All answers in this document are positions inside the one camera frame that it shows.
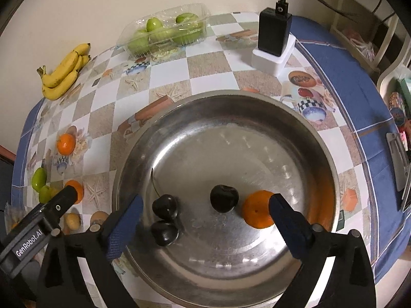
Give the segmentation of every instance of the checkered tablecloth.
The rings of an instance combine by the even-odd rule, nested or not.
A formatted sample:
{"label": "checkered tablecloth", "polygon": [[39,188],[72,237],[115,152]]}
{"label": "checkered tablecloth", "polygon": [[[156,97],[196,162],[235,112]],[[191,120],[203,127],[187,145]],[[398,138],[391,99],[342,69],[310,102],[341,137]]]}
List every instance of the checkered tablecloth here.
{"label": "checkered tablecloth", "polygon": [[[204,42],[167,54],[130,61],[123,49],[113,47],[93,58],[66,95],[38,105],[26,153],[18,154],[26,160],[21,172],[25,209],[29,211],[39,202],[30,180],[36,168],[43,164],[51,186],[62,188],[70,179],[83,183],[84,199],[72,208],[81,215],[80,231],[86,230],[95,211],[111,212],[113,181],[126,143],[118,132],[121,123],[164,95],[178,101],[218,89],[253,88],[274,99],[282,99],[296,110],[300,106],[301,112],[309,103],[291,103],[292,99],[301,101],[299,96],[304,96],[299,90],[301,87],[290,80],[290,74],[299,71],[315,80],[315,86],[309,88],[309,97],[321,103],[325,112],[323,119],[309,114],[306,117],[324,140],[337,168],[341,190],[341,196],[337,197],[341,198],[342,210],[338,231],[347,233],[352,228],[358,229],[370,254],[369,181],[339,96],[299,41],[281,75],[275,78],[251,67],[251,52],[256,42],[216,40],[242,30],[258,30],[258,14],[212,16]],[[57,153],[55,143],[70,126],[76,127],[78,145],[72,156],[64,157]],[[115,267],[141,308],[175,305],[137,277],[125,259],[116,261]],[[95,304],[102,307],[104,304],[85,262],[82,268]]]}

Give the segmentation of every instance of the dark cherry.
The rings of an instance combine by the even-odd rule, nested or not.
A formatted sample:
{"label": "dark cherry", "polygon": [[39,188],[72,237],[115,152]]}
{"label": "dark cherry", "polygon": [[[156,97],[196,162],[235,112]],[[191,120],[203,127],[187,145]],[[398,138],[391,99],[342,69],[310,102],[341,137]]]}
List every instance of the dark cherry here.
{"label": "dark cherry", "polygon": [[154,236],[155,242],[160,247],[172,244],[178,237],[177,227],[173,223],[164,220],[153,223],[150,230]]}
{"label": "dark cherry", "polygon": [[172,195],[162,195],[153,201],[151,208],[157,217],[172,222],[178,214],[177,198]]}
{"label": "dark cherry", "polygon": [[238,204],[238,191],[226,185],[216,185],[210,192],[211,206],[219,213],[227,213]]}

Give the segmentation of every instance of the gray handle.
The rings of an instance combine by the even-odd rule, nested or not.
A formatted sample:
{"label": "gray handle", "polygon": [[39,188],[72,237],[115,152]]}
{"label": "gray handle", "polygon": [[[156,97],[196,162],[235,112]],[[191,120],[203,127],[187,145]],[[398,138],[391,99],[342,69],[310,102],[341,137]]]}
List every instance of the gray handle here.
{"label": "gray handle", "polygon": [[387,133],[386,135],[388,148],[390,149],[391,158],[393,159],[395,183],[397,185],[397,191],[401,191],[408,187],[408,192],[411,185],[410,176],[410,163],[405,151],[404,145],[401,142],[400,135],[398,133]]}

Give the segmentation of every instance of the plastic container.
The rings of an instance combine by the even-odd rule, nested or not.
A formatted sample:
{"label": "plastic container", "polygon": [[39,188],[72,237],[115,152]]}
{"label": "plastic container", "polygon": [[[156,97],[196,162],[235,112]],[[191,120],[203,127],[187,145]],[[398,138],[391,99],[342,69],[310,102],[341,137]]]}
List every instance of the plastic container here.
{"label": "plastic container", "polygon": [[124,47],[132,58],[137,59],[199,43],[207,36],[209,16],[204,4],[184,4],[159,11],[128,24],[117,40],[117,47]]}

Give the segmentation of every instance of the screw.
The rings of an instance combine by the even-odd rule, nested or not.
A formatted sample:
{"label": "screw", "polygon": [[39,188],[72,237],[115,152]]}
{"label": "screw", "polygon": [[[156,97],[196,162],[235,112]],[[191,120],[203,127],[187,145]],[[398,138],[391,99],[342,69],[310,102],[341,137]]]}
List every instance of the screw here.
{"label": "screw", "polygon": [[361,233],[357,229],[351,229],[350,233],[354,237],[360,237],[361,236]]}
{"label": "screw", "polygon": [[60,229],[58,229],[58,228],[54,228],[54,229],[51,231],[52,237],[57,237],[59,234],[60,234]]}
{"label": "screw", "polygon": [[90,226],[90,231],[92,233],[98,232],[100,230],[101,226],[98,223],[95,223]]}
{"label": "screw", "polygon": [[315,223],[312,225],[312,230],[314,230],[317,233],[321,233],[324,230],[324,228],[320,224]]}

